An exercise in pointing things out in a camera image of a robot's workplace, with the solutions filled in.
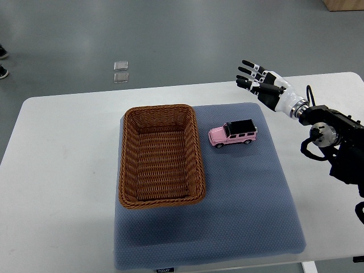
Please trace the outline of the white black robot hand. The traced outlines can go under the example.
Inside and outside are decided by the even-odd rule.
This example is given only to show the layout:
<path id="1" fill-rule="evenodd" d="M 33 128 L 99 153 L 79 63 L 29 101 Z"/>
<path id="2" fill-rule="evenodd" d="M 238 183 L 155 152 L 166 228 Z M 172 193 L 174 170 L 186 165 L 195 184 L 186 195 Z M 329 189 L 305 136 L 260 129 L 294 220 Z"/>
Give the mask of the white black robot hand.
<path id="1" fill-rule="evenodd" d="M 236 75 L 237 86 L 257 96 L 270 110 L 298 119 L 309 108 L 309 101 L 296 94 L 295 88 L 282 76 L 261 65 L 242 60 Z"/>

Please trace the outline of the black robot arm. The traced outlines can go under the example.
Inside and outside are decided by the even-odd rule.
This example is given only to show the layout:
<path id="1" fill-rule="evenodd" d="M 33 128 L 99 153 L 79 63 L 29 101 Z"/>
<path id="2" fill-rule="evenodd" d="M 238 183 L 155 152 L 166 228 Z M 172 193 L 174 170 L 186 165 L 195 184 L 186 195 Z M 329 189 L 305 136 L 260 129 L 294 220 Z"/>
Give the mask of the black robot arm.
<path id="1" fill-rule="evenodd" d="M 358 186 L 363 197 L 363 125 L 325 105 L 305 107 L 296 114 L 299 122 L 310 125 L 309 138 L 301 144 L 306 157 L 327 161 L 330 176 Z"/>

